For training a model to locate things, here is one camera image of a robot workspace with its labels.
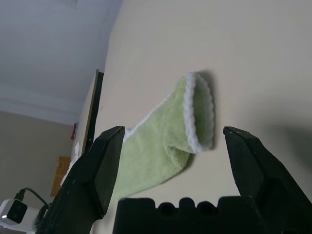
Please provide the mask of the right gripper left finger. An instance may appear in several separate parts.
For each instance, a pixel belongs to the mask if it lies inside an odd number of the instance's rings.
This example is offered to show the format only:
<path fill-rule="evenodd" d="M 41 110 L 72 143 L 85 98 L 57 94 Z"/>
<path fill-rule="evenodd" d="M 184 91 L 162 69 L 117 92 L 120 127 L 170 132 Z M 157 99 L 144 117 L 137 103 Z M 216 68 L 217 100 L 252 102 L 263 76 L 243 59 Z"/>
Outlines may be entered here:
<path fill-rule="evenodd" d="M 106 215 L 114 190 L 124 126 L 106 130 L 74 163 L 38 234 L 88 234 Z"/>

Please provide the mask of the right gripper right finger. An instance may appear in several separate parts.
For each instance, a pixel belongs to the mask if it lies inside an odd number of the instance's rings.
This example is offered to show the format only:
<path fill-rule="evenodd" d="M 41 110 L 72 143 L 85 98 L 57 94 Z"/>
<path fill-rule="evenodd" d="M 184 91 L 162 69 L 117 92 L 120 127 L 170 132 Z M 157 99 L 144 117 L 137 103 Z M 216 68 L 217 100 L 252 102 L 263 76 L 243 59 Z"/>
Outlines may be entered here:
<path fill-rule="evenodd" d="M 312 204 L 285 166 L 254 135 L 224 127 L 227 151 L 241 196 L 254 199 L 274 234 L 310 234 Z"/>

